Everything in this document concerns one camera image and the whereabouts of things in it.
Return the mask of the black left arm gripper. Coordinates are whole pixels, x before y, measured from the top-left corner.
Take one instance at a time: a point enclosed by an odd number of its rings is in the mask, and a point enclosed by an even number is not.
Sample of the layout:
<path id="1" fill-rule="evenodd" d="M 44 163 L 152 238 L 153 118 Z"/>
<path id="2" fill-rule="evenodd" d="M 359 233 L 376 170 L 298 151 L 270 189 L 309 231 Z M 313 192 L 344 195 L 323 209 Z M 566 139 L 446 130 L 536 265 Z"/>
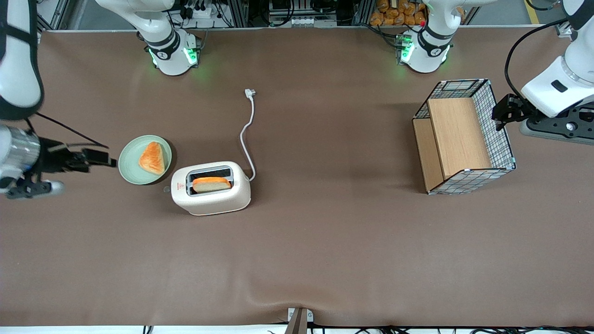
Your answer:
<path id="1" fill-rule="evenodd" d="M 497 103 L 491 111 L 491 118 L 496 121 L 496 131 L 505 128 L 507 122 L 522 122 L 535 116 L 535 108 L 524 97 L 508 94 L 507 103 Z"/>

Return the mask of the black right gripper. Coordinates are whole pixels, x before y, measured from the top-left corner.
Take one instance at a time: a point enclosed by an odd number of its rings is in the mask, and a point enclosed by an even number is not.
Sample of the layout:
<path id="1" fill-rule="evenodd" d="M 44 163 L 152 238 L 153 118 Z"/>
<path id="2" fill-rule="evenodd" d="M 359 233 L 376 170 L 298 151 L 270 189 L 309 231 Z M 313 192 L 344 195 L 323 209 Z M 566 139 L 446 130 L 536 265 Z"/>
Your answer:
<path id="1" fill-rule="evenodd" d="M 38 163 L 42 173 L 89 173 L 89 166 L 117 168 L 117 160 L 110 154 L 91 148 L 71 151 L 65 143 L 39 137 Z"/>

